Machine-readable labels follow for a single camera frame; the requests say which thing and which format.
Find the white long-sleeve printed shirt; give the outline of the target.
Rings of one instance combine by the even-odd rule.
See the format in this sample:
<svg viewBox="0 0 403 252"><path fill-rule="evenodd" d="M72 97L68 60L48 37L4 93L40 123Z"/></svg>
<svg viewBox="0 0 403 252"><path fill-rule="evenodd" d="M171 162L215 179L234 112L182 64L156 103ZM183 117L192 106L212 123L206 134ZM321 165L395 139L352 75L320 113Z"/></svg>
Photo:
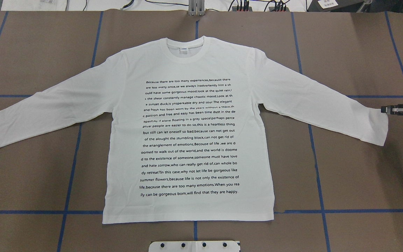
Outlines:
<svg viewBox="0 0 403 252"><path fill-rule="evenodd" d="M275 195L259 105L382 146L379 110L211 37L122 50L0 111L0 147L112 114L104 224L270 221Z"/></svg>

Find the black box with label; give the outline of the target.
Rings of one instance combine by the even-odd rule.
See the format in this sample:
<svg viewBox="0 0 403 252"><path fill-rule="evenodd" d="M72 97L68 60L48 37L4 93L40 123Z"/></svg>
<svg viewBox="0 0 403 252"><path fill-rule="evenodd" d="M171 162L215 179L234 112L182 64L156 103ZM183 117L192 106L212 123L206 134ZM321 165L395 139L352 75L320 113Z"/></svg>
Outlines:
<svg viewBox="0 0 403 252"><path fill-rule="evenodd" d="M364 0L312 0L309 12L357 12Z"/></svg>

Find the right grey USB hub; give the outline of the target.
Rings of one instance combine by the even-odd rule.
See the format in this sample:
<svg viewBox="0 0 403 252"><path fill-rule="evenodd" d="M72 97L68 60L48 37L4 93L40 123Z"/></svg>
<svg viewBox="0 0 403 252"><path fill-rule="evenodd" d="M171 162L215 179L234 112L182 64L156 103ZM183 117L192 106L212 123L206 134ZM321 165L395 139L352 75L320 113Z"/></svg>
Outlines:
<svg viewBox="0 0 403 252"><path fill-rule="evenodd" d="M269 12L288 12L290 10L287 7L287 2L289 2L289 0L287 0L286 2L284 2L283 0L271 0L266 5L266 8L269 10ZM270 3L274 3L273 7L268 7Z"/></svg>

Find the grey usb hub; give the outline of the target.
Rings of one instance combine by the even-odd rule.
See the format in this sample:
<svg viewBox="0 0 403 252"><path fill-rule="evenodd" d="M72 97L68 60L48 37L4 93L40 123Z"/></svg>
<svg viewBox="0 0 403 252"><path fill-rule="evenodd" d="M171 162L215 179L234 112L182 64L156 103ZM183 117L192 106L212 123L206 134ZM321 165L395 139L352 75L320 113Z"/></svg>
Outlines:
<svg viewBox="0 0 403 252"><path fill-rule="evenodd" d="M269 12L288 12L290 10L287 7L287 2L289 2L289 0L287 0L286 2L284 2L283 0L271 0L266 5L266 8L269 10ZM274 3L273 7L268 7L270 3Z"/></svg>
<svg viewBox="0 0 403 252"><path fill-rule="evenodd" d="M249 0L233 0L230 4L228 11L251 12L252 7L250 6Z"/></svg>

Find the left grey USB hub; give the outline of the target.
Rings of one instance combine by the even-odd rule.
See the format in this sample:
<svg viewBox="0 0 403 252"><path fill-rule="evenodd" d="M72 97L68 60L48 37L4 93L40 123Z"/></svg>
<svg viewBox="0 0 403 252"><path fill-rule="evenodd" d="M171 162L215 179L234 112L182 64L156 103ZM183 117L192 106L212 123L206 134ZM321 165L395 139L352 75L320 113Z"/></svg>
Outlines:
<svg viewBox="0 0 403 252"><path fill-rule="evenodd" d="M249 0L233 0L230 4L228 11L251 12L252 7L250 6Z"/></svg>

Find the aluminium frame post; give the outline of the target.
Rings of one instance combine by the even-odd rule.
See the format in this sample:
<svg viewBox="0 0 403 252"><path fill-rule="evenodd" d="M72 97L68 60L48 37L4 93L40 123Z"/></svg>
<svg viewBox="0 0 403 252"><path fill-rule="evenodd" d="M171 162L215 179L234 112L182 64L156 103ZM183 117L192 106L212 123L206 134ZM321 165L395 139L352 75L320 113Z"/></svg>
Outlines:
<svg viewBox="0 0 403 252"><path fill-rule="evenodd" d="M189 16L203 16L205 15L205 0L189 0L188 1L188 15Z"/></svg>

